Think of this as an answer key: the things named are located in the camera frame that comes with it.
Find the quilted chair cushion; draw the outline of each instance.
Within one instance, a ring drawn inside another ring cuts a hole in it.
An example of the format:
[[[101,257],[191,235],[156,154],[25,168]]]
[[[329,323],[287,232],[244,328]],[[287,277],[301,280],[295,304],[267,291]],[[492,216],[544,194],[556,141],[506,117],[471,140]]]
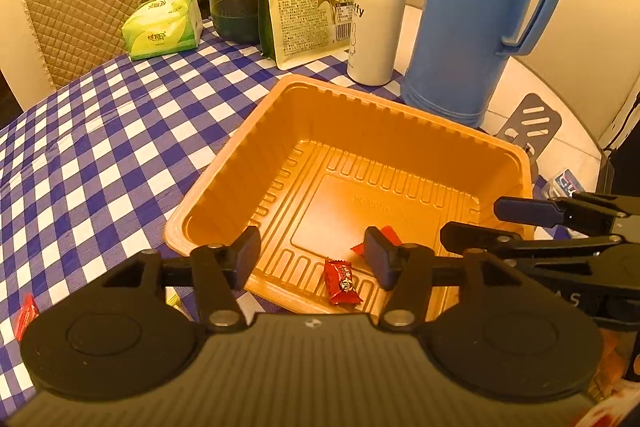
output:
[[[140,0],[24,0],[55,89],[124,52],[122,25]]]

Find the table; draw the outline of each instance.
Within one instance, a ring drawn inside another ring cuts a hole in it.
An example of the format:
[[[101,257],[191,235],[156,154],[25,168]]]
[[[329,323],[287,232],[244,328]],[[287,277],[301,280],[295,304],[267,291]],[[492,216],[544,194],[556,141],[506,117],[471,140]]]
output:
[[[402,72],[415,39],[414,10],[405,13],[396,63]],[[399,100],[399,73],[383,87],[355,86],[346,58],[339,52],[291,72]],[[196,50],[110,60],[0,132],[0,417],[34,394],[12,328],[24,295],[33,293],[42,311],[144,248],[176,255],[162,240],[164,223],[284,74],[255,47],[222,41],[206,23]],[[497,132],[529,90],[561,110],[540,84],[510,62],[485,130]],[[593,189],[597,147],[567,113],[556,144],[540,156],[540,172],[569,167]],[[554,233],[541,229],[536,237]],[[193,295],[176,291],[193,310]],[[246,315],[277,309],[249,293],[236,297]]]

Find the candy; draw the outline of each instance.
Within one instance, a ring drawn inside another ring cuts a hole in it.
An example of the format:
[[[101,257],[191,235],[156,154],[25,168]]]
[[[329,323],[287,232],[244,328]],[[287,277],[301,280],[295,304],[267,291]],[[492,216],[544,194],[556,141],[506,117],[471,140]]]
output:
[[[362,299],[353,288],[351,263],[348,261],[324,261],[324,284],[331,304],[360,304]]]
[[[400,245],[402,245],[402,241],[400,241],[398,234],[389,225],[383,227],[380,232],[382,232],[382,235],[384,235],[395,247],[399,247]],[[355,247],[351,248],[351,250],[353,250],[358,255],[364,255],[364,243],[356,245]]]
[[[24,334],[24,330],[27,328],[31,321],[38,316],[38,307],[36,301],[33,299],[33,295],[27,293],[22,303],[22,308],[18,314],[18,320],[15,321],[14,336],[15,339],[20,342]]]

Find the blue thermos jug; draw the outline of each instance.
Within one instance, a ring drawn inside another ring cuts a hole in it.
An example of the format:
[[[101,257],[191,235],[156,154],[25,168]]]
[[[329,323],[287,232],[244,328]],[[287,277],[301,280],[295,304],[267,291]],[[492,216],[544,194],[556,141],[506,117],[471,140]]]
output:
[[[401,87],[408,105],[478,127],[510,55],[527,55],[558,4],[539,0],[426,0]]]

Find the tissue box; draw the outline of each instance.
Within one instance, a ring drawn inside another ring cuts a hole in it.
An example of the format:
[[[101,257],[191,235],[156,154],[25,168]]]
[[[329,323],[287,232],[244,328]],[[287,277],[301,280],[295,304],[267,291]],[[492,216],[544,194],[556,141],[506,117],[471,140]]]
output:
[[[132,60],[193,49],[201,33],[197,0],[150,0],[122,26],[125,48]]]

